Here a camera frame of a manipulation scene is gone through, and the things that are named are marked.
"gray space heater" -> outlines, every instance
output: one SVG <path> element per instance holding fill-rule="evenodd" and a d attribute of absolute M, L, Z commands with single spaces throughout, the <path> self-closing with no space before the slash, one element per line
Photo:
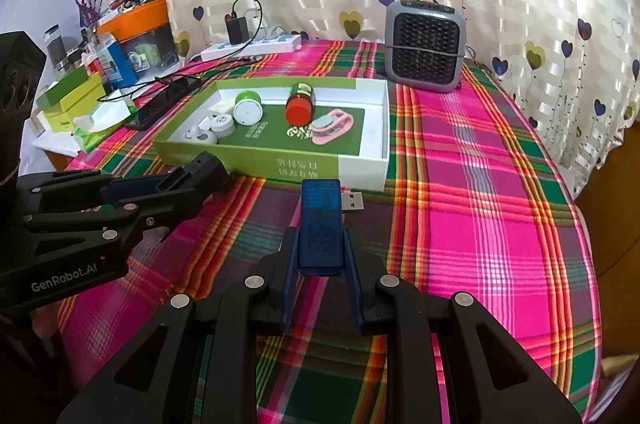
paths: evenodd
<path fill-rule="evenodd" d="M 395 1 L 386 8 L 386 77 L 414 88 L 451 92 L 460 84 L 465 40 L 462 11 L 435 0 Z"/>

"open green box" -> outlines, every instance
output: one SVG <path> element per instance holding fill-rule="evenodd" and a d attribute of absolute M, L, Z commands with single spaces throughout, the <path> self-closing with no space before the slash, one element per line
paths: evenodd
<path fill-rule="evenodd" d="M 326 147 L 317 150 L 288 149 L 278 147 L 241 146 L 238 137 L 231 137 L 233 144 L 221 139 L 218 144 L 188 140 L 191 127 L 208 126 L 207 108 L 219 100 L 234 98 L 243 90 L 255 90 L 262 98 L 265 112 L 282 109 L 293 84 L 300 81 L 314 88 L 316 112 L 322 114 L 330 108 L 345 111 L 363 110 L 360 115 L 362 135 L 359 147 L 352 154 L 327 152 Z M 245 136 L 251 137 L 268 126 L 269 117 L 262 120 Z M 251 130 L 237 125 L 238 129 Z M 300 182 L 305 178 L 339 179 L 343 187 L 358 190 L 382 191 L 389 164 L 389 100 L 387 82 L 382 80 L 351 78 L 275 77 L 215 81 L 201 90 L 180 109 L 156 134 L 154 148 L 163 162 L 169 165 L 185 165 L 203 150 L 217 156 L 227 171 L 266 179 Z M 309 149 L 310 145 L 300 144 Z"/>

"black power adapter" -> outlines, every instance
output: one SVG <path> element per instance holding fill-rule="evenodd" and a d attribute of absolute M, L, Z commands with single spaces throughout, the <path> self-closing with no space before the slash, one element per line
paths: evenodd
<path fill-rule="evenodd" d="M 229 35 L 229 43 L 232 45 L 240 45 L 249 41 L 249 29 L 246 25 L 244 16 L 236 17 L 233 12 L 232 17 L 226 21 L 226 33 Z"/>

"red bottle cap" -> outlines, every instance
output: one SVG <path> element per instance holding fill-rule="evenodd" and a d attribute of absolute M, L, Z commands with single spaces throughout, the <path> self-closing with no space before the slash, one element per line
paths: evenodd
<path fill-rule="evenodd" d="M 311 122 L 313 106 L 308 99 L 303 97 L 291 97 L 287 102 L 284 117 L 292 126 L 306 126 Z"/>

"black phone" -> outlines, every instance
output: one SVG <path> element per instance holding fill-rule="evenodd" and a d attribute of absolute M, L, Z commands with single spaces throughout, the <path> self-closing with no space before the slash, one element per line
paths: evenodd
<path fill-rule="evenodd" d="M 125 126 L 132 130 L 145 131 L 151 128 L 160 118 L 175 106 L 187 94 L 202 85 L 199 78 L 183 76 L 172 81 L 158 94 L 138 110 L 136 115 Z"/>

